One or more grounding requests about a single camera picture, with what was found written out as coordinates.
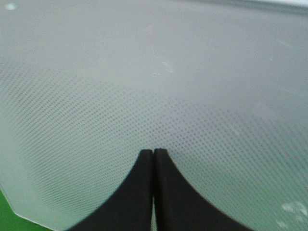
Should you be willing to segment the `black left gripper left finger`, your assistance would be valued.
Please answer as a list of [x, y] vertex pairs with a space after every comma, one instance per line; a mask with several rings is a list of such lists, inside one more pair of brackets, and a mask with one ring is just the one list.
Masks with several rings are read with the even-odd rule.
[[70, 231], [149, 231], [153, 209], [152, 150], [141, 150], [127, 177], [94, 212]]

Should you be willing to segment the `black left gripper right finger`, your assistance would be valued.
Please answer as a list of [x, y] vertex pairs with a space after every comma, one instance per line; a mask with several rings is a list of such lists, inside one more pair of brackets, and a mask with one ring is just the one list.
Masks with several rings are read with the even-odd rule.
[[204, 199], [183, 177], [166, 149], [154, 151], [154, 206], [159, 231], [247, 231]]

